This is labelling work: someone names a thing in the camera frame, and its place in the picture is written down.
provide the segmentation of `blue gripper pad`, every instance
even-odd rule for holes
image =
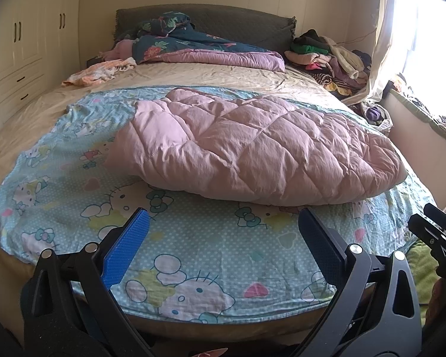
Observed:
[[[137,250],[149,232],[150,217],[145,209],[137,212],[103,260],[102,281],[107,289],[121,282]]]

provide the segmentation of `blue hello kitty sheet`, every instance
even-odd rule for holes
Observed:
[[[149,234],[122,282],[111,288],[127,313],[239,324],[327,304],[334,287],[324,281],[299,234],[300,207],[166,191],[103,166],[115,133],[134,114],[134,102],[162,98],[172,88],[116,89],[70,105],[51,132],[19,156],[0,187],[0,246],[34,263],[46,248],[58,254],[79,251],[123,225],[141,206],[151,216]],[[255,94],[197,89],[227,99]],[[370,129],[355,114],[345,115]],[[433,202],[413,171],[408,172],[405,182],[375,198],[314,209],[348,243],[381,255],[406,251],[416,239],[407,230],[409,217]]]

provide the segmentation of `beige bed sheet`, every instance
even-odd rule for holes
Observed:
[[[66,106],[90,92],[113,88],[138,87],[143,85],[213,85],[276,94],[285,98],[348,110],[334,96],[315,83],[312,78],[288,68],[287,73],[223,65],[154,63],[137,66],[136,69],[118,75],[115,79],[97,87],[60,87],[43,94],[23,110],[15,114],[0,132],[0,184],[13,169],[18,154],[31,148],[43,134],[49,132],[56,120],[63,115]],[[33,266],[24,264],[0,248],[0,264],[10,271],[9,279],[0,286],[18,289],[30,278]],[[19,291],[13,295],[18,299]],[[0,319],[22,329],[23,320],[17,302],[13,305],[0,304]],[[185,339],[234,342],[261,339],[280,334],[295,333],[314,326],[323,309],[301,315],[243,325],[203,325],[169,321],[147,320],[131,317],[134,325],[145,332],[160,336]]]

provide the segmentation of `mattress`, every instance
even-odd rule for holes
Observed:
[[[158,99],[182,85],[228,99],[277,94],[362,122],[294,71],[159,63],[94,89],[59,88],[0,133],[0,247],[13,256],[0,250],[0,259],[31,273],[42,249],[78,251],[143,206],[153,218],[148,238],[112,288],[139,328],[235,341],[313,326],[334,288],[298,235],[298,208],[154,189],[103,167],[106,146],[132,117],[134,101]],[[347,242],[388,255],[413,244],[406,223],[427,202],[433,202],[430,193],[409,169],[404,183],[376,198],[315,210]]]

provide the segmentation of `headboard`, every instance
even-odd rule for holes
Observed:
[[[209,4],[165,4],[119,9],[114,39],[143,20],[168,11],[183,12],[195,29],[239,43],[262,47],[284,55],[294,37],[296,18],[280,17],[245,8]]]

